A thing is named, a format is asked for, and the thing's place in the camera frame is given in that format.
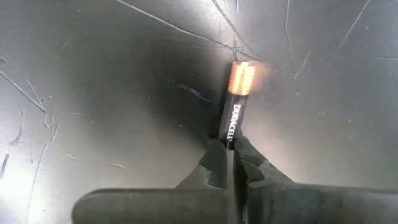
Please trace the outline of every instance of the scratched metal surface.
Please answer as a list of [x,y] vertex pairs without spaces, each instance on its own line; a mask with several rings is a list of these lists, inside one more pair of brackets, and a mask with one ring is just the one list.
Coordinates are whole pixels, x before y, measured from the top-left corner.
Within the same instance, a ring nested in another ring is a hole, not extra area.
[[203,155],[234,53],[274,68],[244,133],[279,169],[397,188],[398,2],[236,6],[1,0],[1,223],[67,223],[98,188],[175,187]]

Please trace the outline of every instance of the metal surface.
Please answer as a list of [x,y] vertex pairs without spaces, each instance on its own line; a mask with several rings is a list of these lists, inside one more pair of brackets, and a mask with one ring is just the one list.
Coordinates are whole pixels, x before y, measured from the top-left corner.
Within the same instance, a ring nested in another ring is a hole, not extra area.
[[234,52],[274,67],[243,132],[281,171],[398,187],[398,2],[238,3],[1,0],[1,223],[66,223],[98,188],[175,187]]

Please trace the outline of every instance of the duracell battery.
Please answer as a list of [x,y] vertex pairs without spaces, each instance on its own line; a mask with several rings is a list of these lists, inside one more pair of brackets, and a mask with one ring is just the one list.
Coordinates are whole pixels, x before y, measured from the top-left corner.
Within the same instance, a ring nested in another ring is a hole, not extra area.
[[233,149],[233,142],[241,132],[244,109],[254,76],[255,66],[249,62],[233,62],[219,131],[219,139],[227,149]]

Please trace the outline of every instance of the stainless steel surface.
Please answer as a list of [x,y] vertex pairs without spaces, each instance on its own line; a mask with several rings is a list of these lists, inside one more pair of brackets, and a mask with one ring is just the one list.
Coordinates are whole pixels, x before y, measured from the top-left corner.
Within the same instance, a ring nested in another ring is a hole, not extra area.
[[[397,188],[398,2],[217,3],[239,50],[274,67],[249,99],[252,143],[300,182]],[[204,153],[233,44],[211,0],[1,0],[1,223],[66,223],[98,188],[175,187]]]

